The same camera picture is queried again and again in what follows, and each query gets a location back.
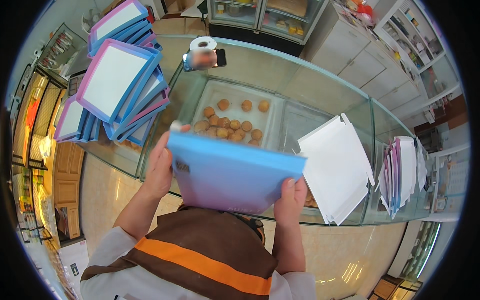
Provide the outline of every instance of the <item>glass countertop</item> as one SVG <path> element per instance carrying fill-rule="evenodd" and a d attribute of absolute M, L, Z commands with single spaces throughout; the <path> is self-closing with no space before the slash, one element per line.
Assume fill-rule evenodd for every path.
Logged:
<path fill-rule="evenodd" d="M 149 152 L 173 120 L 195 123 L 196 112 L 203 111 L 212 95 L 219 97 L 222 91 L 225 93 L 225 87 L 241 93 L 240 97 L 245 99 L 248 95 L 266 95 L 271 99 L 268 134 L 265 132 L 261 145 L 269 150 L 297 153 L 299 138 L 345 113 L 357 131 L 375 179 L 388 140 L 394 136 L 414 137 L 385 107 L 352 84 L 309 62 L 269 48 L 214 37 L 217 48 L 225 49 L 227 65 L 207 71 L 184 72 L 182 55 L 196 37 L 157 36 L 163 48 L 160 66 L 171 89 L 170 104 L 158 114 L 143 148 L 132 149 L 127 144 L 110 141 L 104 132 L 100 134 L 104 138 L 99 141 L 80 146 L 119 171 L 143 181 Z M 404 222 L 428 216 L 429 209 L 425 209 L 428 196 L 418 184 L 410 202 L 400 209 L 394 220 L 382 210 L 379 191 L 375 192 L 371 186 L 369 190 L 342 226 Z M 175 179 L 170 193 L 181 196 Z M 256 217 L 274 220 L 273 207 Z M 325 225 L 318 208 L 312 207 L 304 208 L 300 222 Z"/>

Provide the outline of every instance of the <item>pink and blue box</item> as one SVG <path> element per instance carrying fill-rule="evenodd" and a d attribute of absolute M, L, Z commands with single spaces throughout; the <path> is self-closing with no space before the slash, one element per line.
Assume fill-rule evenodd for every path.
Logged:
<path fill-rule="evenodd" d="M 98 139 L 101 123 L 109 139 L 143 146 L 160 111 L 169 104 L 169 88 L 158 65 L 148 12 L 127 0 L 92 27 L 92 62 L 77 94 L 67 99 L 54 139 L 86 143 Z"/>

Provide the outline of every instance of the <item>glass display case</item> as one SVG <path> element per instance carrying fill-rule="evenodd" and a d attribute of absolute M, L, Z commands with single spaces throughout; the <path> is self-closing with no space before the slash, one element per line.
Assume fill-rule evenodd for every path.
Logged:
<path fill-rule="evenodd" d="M 112 167 L 143 181 L 147 157 L 172 121 L 192 123 L 195 113 L 204 109 L 202 97 L 209 97 L 211 87 L 219 85 L 241 89 L 245 93 L 264 93 L 273 99 L 268 134 L 263 137 L 261 145 L 270 150 L 298 152 L 299 138 L 344 112 L 357 131 L 375 178 L 380 169 L 378 161 L 388 139 L 401 135 L 412 136 L 388 110 L 352 84 L 311 63 L 272 49 L 214 38 L 217 47 L 225 49 L 226 67 L 184 72 L 181 57 L 195 38 L 189 35 L 157 37 L 163 48 L 162 70 L 171 88 L 170 104 L 157 116 L 145 146 L 139 149 L 135 159 L 125 160 L 126 145 L 114 142 L 102 145 L 100 140 L 79 145 Z M 181 196 L 175 179 L 170 193 Z M 376 225 L 424 217 L 428 215 L 428 209 L 418 205 L 423 197 L 425 192 L 417 185 L 410 202 L 392 220 L 386 211 L 380 210 L 379 194 L 370 187 L 370 193 L 342 225 Z M 274 220 L 273 209 L 256 217 Z M 300 221 L 309 225 L 325 224 L 318 208 L 314 207 L 305 207 Z"/>
<path fill-rule="evenodd" d="M 305 45 L 328 0 L 208 0 L 213 24 L 253 29 Z"/>

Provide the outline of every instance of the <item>white tape roll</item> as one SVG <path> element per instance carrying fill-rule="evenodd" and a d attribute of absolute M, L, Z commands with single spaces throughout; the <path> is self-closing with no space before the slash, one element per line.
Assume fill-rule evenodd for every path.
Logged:
<path fill-rule="evenodd" d="M 190 43 L 190 50 L 197 48 L 207 48 L 213 50 L 216 48 L 216 41 L 209 36 L 201 36 Z"/>

